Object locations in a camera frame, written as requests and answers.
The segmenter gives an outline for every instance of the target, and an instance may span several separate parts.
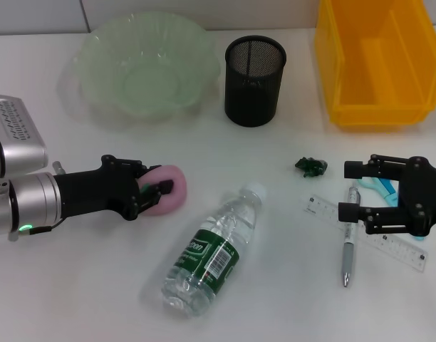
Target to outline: barcode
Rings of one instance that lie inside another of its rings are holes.
[[[227,264],[231,260],[231,254],[223,249],[223,246],[218,246],[215,252],[210,257],[205,269],[216,279],[221,276]]]

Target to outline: clear ruler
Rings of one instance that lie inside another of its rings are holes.
[[[345,230],[345,224],[338,221],[338,206],[317,195],[310,197],[303,210],[336,228],[343,231]],[[424,272],[425,263],[427,262],[427,252],[421,250],[419,247],[392,234],[368,235],[365,233],[365,227],[361,223],[359,225],[358,236],[359,240],[379,249],[390,257],[411,266],[416,271]]]

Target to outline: yellow plastic bin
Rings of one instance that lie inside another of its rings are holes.
[[[422,0],[321,0],[316,58],[331,121],[408,125],[436,106],[436,33]]]

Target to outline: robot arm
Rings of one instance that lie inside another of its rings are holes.
[[[139,189],[137,180],[158,166],[139,160],[101,158],[94,171],[53,176],[29,174],[47,166],[46,146],[19,98],[0,95],[0,234],[16,241],[19,232],[49,232],[65,218],[113,210],[128,221],[171,193],[167,177]]]
[[[340,203],[338,219],[365,224],[367,234],[410,233],[425,237],[436,224],[436,169],[424,157],[372,155],[367,165],[345,162],[345,178],[397,180],[398,207],[370,208]]]

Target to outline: bottle cap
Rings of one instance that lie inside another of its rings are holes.
[[[267,198],[267,190],[266,188],[259,184],[258,182],[250,182],[245,184],[242,190],[250,191],[256,194],[257,197],[261,200],[261,203],[264,204]]]

